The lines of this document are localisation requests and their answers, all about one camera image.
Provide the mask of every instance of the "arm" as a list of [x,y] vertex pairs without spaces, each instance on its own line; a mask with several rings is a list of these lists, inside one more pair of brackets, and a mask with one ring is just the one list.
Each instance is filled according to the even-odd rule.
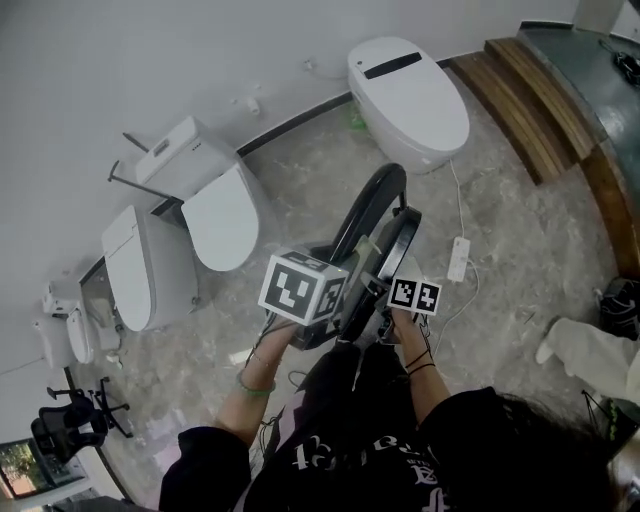
[[[278,318],[270,330],[277,329],[285,323],[289,321]],[[244,387],[259,391],[268,391],[273,387],[278,364],[297,328],[298,325],[293,324],[264,337],[249,364],[240,374]],[[218,411],[214,427],[231,432],[247,446],[251,446],[260,428],[268,401],[268,394],[253,395],[240,384],[236,384]]]
[[407,364],[415,361],[407,371],[411,373],[415,370],[409,377],[411,398],[418,424],[422,424],[436,405],[451,394],[435,366],[420,368],[423,365],[434,365],[434,362],[431,352],[425,352],[427,345],[420,328],[413,323],[411,313],[393,309],[392,315],[396,325],[394,332],[402,345],[404,360]]

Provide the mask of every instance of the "black display strip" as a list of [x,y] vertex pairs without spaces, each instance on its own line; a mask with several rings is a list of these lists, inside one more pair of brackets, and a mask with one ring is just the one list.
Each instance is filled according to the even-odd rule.
[[378,78],[379,76],[388,75],[399,69],[406,68],[422,60],[422,55],[419,52],[410,53],[409,55],[403,55],[397,59],[389,60],[383,64],[378,64],[376,67],[368,69],[364,72],[369,80]]

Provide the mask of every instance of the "white cable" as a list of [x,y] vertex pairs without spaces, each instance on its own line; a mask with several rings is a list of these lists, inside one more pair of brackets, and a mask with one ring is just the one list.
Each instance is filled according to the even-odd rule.
[[[453,167],[453,160],[449,160],[449,163],[451,164],[451,172],[453,173],[453,177],[456,180],[456,189],[457,189],[457,193],[458,193],[458,211],[460,213],[460,227],[462,228],[462,238],[464,238],[464,221],[462,219],[462,199],[460,197],[460,181],[458,180],[458,176],[456,175],[456,170]],[[453,320],[458,318],[462,313],[464,313],[464,310],[467,309],[469,304],[471,304],[476,299],[478,294],[480,293],[480,276],[478,275],[478,269],[476,268],[476,264],[473,262],[473,260],[471,258],[469,258],[469,263],[471,263],[471,268],[473,268],[473,272],[476,275],[476,293],[473,294],[473,297],[471,297],[467,301],[467,303],[464,306],[462,306],[460,308],[460,310],[455,315],[450,317],[444,323],[444,326],[442,327],[442,331],[440,331],[440,336],[438,336],[438,343],[436,343],[436,348],[433,351],[433,356],[434,357],[438,353],[438,348],[440,348],[440,343],[442,343],[442,338],[444,337],[444,332],[447,330],[447,327],[449,326],[449,324]]]
[[473,268],[473,271],[476,274],[476,293],[473,294],[473,297],[471,297],[467,303],[462,306],[462,308],[460,308],[460,310],[453,315],[452,317],[449,318],[449,320],[447,320],[444,324],[444,326],[442,327],[442,331],[440,331],[440,336],[438,337],[438,343],[436,343],[436,348],[433,351],[433,356],[435,357],[436,354],[438,353],[438,348],[440,347],[440,343],[442,343],[442,338],[444,337],[444,331],[447,330],[447,327],[449,326],[449,324],[455,320],[456,318],[458,318],[465,309],[467,309],[467,307],[469,306],[469,304],[471,304],[475,298],[478,296],[478,294],[480,293],[480,276],[478,275],[478,269],[476,268],[475,263],[473,262],[473,260],[471,260],[471,258],[469,258],[469,263],[471,263],[471,267]]
[[456,190],[458,191],[458,211],[460,212],[460,227],[462,228],[462,238],[464,238],[464,220],[462,220],[462,198],[460,197],[460,181],[458,180],[458,175],[456,174],[456,170],[453,167],[453,160],[449,160],[451,164],[451,172],[453,173],[453,178],[456,180]]

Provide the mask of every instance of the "metal rod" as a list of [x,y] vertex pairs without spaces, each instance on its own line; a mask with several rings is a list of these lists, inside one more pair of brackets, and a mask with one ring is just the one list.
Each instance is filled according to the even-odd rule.
[[147,192],[148,194],[153,194],[154,196],[162,197],[163,199],[168,199],[170,201],[174,201],[175,203],[182,204],[184,201],[178,199],[177,197],[170,196],[168,194],[163,194],[162,192],[158,192],[157,190],[153,190],[151,188],[147,188],[143,185],[139,185],[138,183],[134,183],[133,181],[125,180],[124,178],[120,178],[115,175],[116,169],[120,165],[120,160],[116,160],[116,163],[111,167],[111,172],[109,172],[109,178],[107,181],[119,181],[120,183],[124,183],[125,185],[129,185],[130,187],[137,188],[138,190],[142,190]]
[[122,132],[122,135],[124,135],[124,138],[127,139],[129,142],[131,142],[131,144],[133,144],[134,146],[140,148],[142,151],[144,151],[145,153],[149,152],[149,148],[146,147],[144,144],[142,144],[142,142],[140,142],[138,139],[136,139],[133,135],[131,135],[130,133],[127,132]]

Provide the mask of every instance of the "wooden step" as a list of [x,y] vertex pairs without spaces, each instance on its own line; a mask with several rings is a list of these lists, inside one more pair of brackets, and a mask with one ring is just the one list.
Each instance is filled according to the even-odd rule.
[[618,273],[622,277],[640,279],[640,222],[615,158],[598,144],[582,162],[582,172],[609,234]]
[[527,92],[572,161],[587,158],[597,144],[597,137],[575,102],[531,50],[511,37],[487,41],[485,51]]
[[498,61],[477,52],[452,59],[451,68],[493,116],[534,183],[551,181],[571,166],[555,131]]

